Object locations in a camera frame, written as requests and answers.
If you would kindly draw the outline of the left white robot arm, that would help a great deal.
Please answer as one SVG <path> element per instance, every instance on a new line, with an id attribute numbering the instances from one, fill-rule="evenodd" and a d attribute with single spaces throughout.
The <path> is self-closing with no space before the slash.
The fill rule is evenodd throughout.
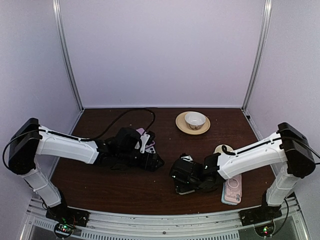
<path id="1" fill-rule="evenodd" d="M 4 165 L 20 175 L 61 222 L 72 218 L 72 211 L 63 201 L 63 194 L 44 175 L 36 163 L 37 155 L 55 156 L 88 165 L 139 167 L 154 172 L 165 162 L 154 149 L 155 134 L 144 129 L 122 127 L 106 140 L 81 138 L 53 131 L 30 118 L 4 148 L 8 156 Z"/>

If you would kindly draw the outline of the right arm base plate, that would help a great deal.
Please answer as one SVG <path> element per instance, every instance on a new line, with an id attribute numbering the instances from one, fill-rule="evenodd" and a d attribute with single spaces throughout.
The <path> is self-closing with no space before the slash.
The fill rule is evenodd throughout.
<path id="1" fill-rule="evenodd" d="M 258 207 L 241 210 L 238 214 L 242 226 L 255 225 L 282 216 L 281 205 L 273 206 L 267 202 Z"/>

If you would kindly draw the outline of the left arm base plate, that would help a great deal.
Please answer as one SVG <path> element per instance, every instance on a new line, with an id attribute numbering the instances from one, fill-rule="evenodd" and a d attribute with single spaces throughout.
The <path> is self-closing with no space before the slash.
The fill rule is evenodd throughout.
<path id="1" fill-rule="evenodd" d="M 52 210 L 46 211 L 45 217 L 51 220 L 55 220 L 62 224 L 68 224 L 71 226 L 86 227 L 89 220 L 90 213 L 85 210 L 79 210 L 75 208 L 67 208 L 65 210 Z"/>

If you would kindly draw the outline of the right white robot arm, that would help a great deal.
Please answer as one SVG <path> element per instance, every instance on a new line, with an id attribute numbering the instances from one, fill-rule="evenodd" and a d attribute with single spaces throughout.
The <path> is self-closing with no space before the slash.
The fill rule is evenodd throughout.
<path id="1" fill-rule="evenodd" d="M 222 185 L 221 201 L 235 206 L 242 199 L 241 175 L 261 167 L 281 164 L 272 185 L 262 197 L 262 206 L 256 210 L 259 220 L 268 220 L 276 207 L 282 205 L 299 179 L 310 175 L 316 168 L 317 153 L 309 146 L 307 138 L 287 122 L 280 123 L 278 130 L 258 142 L 232 150 L 219 145 L 203 163 L 182 154 L 172 165 L 175 190 L 179 195 L 196 190 L 214 190 Z"/>

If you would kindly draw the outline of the black smartphone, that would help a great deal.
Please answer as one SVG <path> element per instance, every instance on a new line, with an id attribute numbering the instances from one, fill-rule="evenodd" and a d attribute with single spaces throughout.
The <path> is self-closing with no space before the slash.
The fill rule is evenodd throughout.
<path id="1" fill-rule="evenodd" d="M 193 190 L 187 190 L 187 191 L 180 191 L 179 189 L 176 189 L 175 191 L 176 191 L 177 194 L 182 195 L 182 196 L 183 195 L 188 195 L 188 194 L 191 194 L 191 193 L 195 192 L 194 189 Z"/>

